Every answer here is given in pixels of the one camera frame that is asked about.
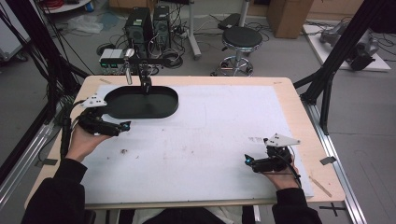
metal stool base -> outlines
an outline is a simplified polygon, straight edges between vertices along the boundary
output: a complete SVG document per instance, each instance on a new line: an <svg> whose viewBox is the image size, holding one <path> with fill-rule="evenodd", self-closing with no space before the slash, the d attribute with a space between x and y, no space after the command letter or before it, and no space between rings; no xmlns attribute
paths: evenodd
<svg viewBox="0 0 396 224"><path fill-rule="evenodd" d="M246 58L241 58L239 62L235 58L236 56L225 58L217 70L226 77L237 77L239 74L247 77L253 76L253 64Z"/></svg>

floor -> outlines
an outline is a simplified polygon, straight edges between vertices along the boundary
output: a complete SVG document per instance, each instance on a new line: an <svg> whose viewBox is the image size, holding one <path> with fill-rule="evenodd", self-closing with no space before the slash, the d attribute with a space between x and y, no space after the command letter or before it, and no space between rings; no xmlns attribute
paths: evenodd
<svg viewBox="0 0 396 224"><path fill-rule="evenodd" d="M82 9L63 13L54 19L59 26L64 26L68 19L78 14L95 15L106 23L99 35L77 31L66 32L64 35L90 70L101 74L96 49L109 41L114 43L118 38L116 35L122 35L121 28L125 19L121 14L115 17L108 13L106 5L97 7L91 14ZM213 20L209 16L197 17L195 27L201 29L196 33L220 34L221 30L216 28L217 23ZM259 17L248 17L247 22L267 25L266 19ZM306 36L280 39L274 38L270 31L262 30L262 33L268 36L268 41L249 56L254 64L255 77L288 77L295 82L320 68L319 60ZM396 40L390 35L387 38ZM201 59L193 59L190 44L185 41L186 52L182 56L182 66L177 69L160 69L157 76L209 76L223 58L233 55L230 50L221 51L223 45L220 35L197 35L196 39L202 51ZM393 46L386 50L395 52L396 48ZM69 47L66 48L66 54L72 64L91 73ZM379 50L378 55L382 59L396 59L394 54L383 49ZM330 137L367 223L390 224L396 219L396 175L393 173L396 168L396 152L392 148L396 145L396 63L388 62L388 65L392 68L388 72L339 70L332 86ZM306 87L301 87L297 92L303 93L305 89ZM1 163L46 103L45 94L46 82L31 60L1 64ZM42 157L46 156L49 148L50 144L44 148ZM21 222L24 201L39 171L34 165L28 169L0 211L1 223ZM352 223L347 211L343 210L344 203L335 203L334 206L340 208L335 211L321 208L332 206L329 203L309 205L318 210L323 223ZM270 206L261 206L261 215L262 223L274 223ZM111 223L115 223L114 216L111 217ZM98 211L95 223L105 223L105 211Z"/></svg>

table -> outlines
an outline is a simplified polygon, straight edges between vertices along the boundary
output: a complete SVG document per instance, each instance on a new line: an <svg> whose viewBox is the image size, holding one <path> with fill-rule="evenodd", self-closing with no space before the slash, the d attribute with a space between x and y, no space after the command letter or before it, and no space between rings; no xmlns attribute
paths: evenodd
<svg viewBox="0 0 396 224"><path fill-rule="evenodd" d="M304 111L304 107L291 81L284 77L152 77L153 85L162 86L191 86L191 85L236 85L236 86L270 86L273 87L279 103L282 107L285 119L289 125L290 133L294 138L301 140L298 146L299 155L304 164L309 182L314 192L314 196L308 198L309 202L341 202L345 199L345 193L338 181L334 169L330 164L322 165L319 160L326 157L321 143L315 133L309 117ZM99 85L126 85L125 77L95 76L87 77L78 94L77 100L86 99L95 94ZM139 85L137 77L134 77L134 85ZM82 111L76 108L72 113L75 118ZM60 137L49 154L50 159L59 160ZM51 177L55 173L57 166L44 166L31 194L29 201L38 185L46 177ZM109 204L88 204L89 209L120 209L131 207L168 207L168 206L208 206L208 205L235 205L235 204L265 204L274 203L275 197L245 200L224 200L217 202L179 202L179 203L109 203Z"/></svg>

computer tower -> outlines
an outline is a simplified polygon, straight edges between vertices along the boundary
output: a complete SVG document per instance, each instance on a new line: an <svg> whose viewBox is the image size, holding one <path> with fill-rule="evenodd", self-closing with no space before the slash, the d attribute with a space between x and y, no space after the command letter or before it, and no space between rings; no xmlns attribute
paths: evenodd
<svg viewBox="0 0 396 224"><path fill-rule="evenodd" d="M169 7L156 6L152 17L154 28L155 46L157 49L165 50L171 48Z"/></svg>
<svg viewBox="0 0 396 224"><path fill-rule="evenodd" d="M151 17L148 7L134 7L124 26L129 48L134 48L140 58L150 58L150 49L153 44Z"/></svg>

black sleeve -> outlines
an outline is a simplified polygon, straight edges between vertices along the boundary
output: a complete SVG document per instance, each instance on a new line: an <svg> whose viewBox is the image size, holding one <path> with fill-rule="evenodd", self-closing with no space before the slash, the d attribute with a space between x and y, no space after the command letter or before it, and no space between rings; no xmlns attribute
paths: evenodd
<svg viewBox="0 0 396 224"><path fill-rule="evenodd" d="M86 170L78 161L62 160L55 176L38 187L21 223L83 223L85 191L80 182Z"/></svg>
<svg viewBox="0 0 396 224"><path fill-rule="evenodd" d="M276 193L277 204L273 206L276 224L320 224L318 212L306 203L302 189L282 189Z"/></svg>

